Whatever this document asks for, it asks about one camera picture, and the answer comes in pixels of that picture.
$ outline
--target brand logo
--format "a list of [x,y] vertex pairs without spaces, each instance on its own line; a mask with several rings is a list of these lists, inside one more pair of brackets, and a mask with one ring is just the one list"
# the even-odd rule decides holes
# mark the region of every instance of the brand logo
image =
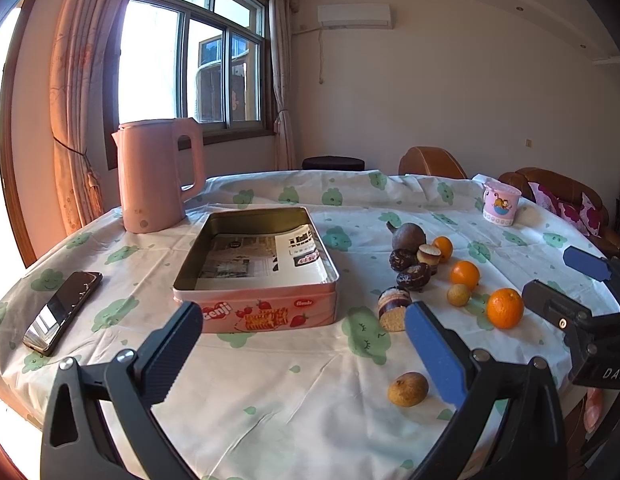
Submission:
[[223,319],[232,312],[232,307],[225,301],[215,304],[214,307],[206,306],[202,309],[203,319],[210,321],[211,319]]
[[295,306],[311,306],[314,304],[313,300],[296,300]]
[[603,374],[603,379],[617,379],[620,381],[620,368],[608,368]]

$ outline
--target pink plastic bucket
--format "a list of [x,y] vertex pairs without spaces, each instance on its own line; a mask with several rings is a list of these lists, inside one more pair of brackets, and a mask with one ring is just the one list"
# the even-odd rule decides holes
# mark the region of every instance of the pink plastic bucket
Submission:
[[497,180],[485,183],[483,192],[483,218],[496,225],[509,226],[514,223],[521,191]]

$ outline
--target white tablecloth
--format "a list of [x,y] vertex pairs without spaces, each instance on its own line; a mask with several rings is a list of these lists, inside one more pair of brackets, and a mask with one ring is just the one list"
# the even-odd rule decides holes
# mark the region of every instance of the white tablecloth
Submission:
[[[481,200],[482,186],[471,180],[300,171],[211,178],[187,204],[183,222],[154,234],[126,233],[121,211],[114,209],[52,249],[0,303],[0,383],[41,423],[59,359],[73,355],[82,365],[110,360],[122,348],[138,348],[168,320],[176,309],[171,285],[210,212],[299,203],[309,209],[341,273],[337,321],[285,332],[202,335],[167,400],[153,412],[199,476],[406,478],[454,408],[433,383],[416,407],[398,408],[387,400],[387,387],[398,375],[415,370],[427,376],[405,333],[384,334],[377,321],[378,295],[395,283],[387,221],[416,222],[428,240],[452,240],[452,261],[413,298],[426,301],[469,348],[519,363],[544,356],[565,411],[574,402],[566,396],[570,356],[560,331],[527,310],[515,329],[494,329],[484,314],[486,298],[496,288],[521,290],[539,279],[594,314],[618,311],[605,286],[562,262],[569,245],[600,255],[579,232],[527,200],[521,200],[512,227],[497,227],[482,218]],[[464,308],[445,301],[457,259],[472,260],[481,272]],[[32,353],[21,344],[23,333],[75,270],[98,270],[103,283],[54,356]],[[500,403],[494,407],[468,471],[478,465],[503,409]],[[106,416],[124,461],[143,476],[114,410]]]

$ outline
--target smartphone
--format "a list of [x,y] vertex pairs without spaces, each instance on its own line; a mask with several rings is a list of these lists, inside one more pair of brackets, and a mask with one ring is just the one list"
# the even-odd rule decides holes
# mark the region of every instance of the smartphone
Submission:
[[101,283],[100,272],[73,272],[52,296],[23,336],[23,344],[45,356],[52,354],[72,317]]

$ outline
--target kettle handle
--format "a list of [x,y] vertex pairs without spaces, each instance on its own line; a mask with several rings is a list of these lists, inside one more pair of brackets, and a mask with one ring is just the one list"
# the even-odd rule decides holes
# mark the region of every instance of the kettle handle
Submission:
[[181,201],[185,202],[196,197],[205,187],[205,168],[203,163],[203,133],[201,125],[192,117],[175,119],[172,123],[174,142],[185,135],[190,139],[192,148],[192,167],[194,169],[194,184],[189,189],[181,191]]

